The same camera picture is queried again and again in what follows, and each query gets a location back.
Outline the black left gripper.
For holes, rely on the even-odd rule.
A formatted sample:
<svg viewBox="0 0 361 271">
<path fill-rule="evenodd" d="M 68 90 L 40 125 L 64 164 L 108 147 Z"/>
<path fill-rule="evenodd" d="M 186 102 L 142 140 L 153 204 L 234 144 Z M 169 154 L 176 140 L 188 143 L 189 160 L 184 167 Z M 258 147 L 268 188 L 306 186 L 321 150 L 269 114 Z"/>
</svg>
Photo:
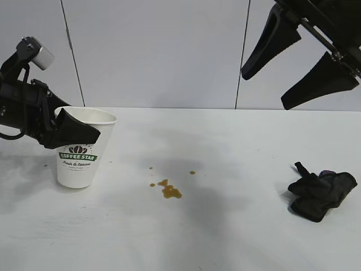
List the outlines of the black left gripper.
<svg viewBox="0 0 361 271">
<path fill-rule="evenodd" d="M 19 129 L 45 148 L 94 144 L 101 132 L 71 116 L 68 103 L 53 93 L 44 82 L 32 79 L 24 84 L 1 84 L 1 125 Z"/>
</svg>

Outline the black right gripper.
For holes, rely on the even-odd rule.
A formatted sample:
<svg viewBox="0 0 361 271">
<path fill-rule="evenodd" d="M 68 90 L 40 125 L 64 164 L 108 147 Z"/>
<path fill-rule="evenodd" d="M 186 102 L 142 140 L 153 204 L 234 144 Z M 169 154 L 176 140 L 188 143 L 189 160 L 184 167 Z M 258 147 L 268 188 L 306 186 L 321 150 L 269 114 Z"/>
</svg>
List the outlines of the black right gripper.
<svg viewBox="0 0 361 271">
<path fill-rule="evenodd" d="M 277 1 L 241 68 L 251 79 L 270 60 L 301 39 L 303 26 L 328 51 L 281 97 L 285 110 L 313 99 L 353 90 L 360 79 L 360 1 Z"/>
</svg>

